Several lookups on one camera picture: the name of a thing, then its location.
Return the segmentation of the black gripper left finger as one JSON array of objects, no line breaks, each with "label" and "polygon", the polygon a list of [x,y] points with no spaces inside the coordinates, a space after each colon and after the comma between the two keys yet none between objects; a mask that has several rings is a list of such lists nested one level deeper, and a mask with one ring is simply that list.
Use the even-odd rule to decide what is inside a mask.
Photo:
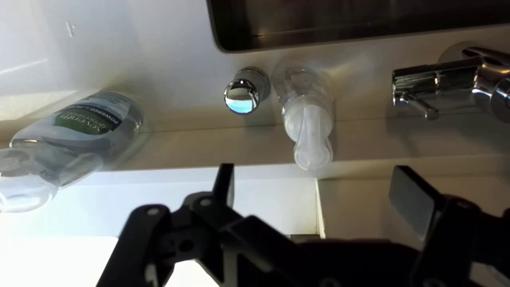
[{"label": "black gripper left finger", "polygon": [[249,264],[228,226],[235,165],[219,167],[214,188],[188,194],[177,210],[147,204],[128,216],[96,287],[164,287],[177,263],[196,259],[220,287],[247,287]]}]

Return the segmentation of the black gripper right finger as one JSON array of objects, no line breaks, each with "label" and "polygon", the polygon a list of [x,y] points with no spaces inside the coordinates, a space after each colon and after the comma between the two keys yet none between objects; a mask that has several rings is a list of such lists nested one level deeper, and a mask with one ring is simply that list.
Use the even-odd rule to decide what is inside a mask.
[{"label": "black gripper right finger", "polygon": [[474,263],[510,279],[509,210],[496,216],[466,197],[440,193],[410,165],[394,167],[389,199],[424,242],[413,287],[478,287],[470,279]]}]

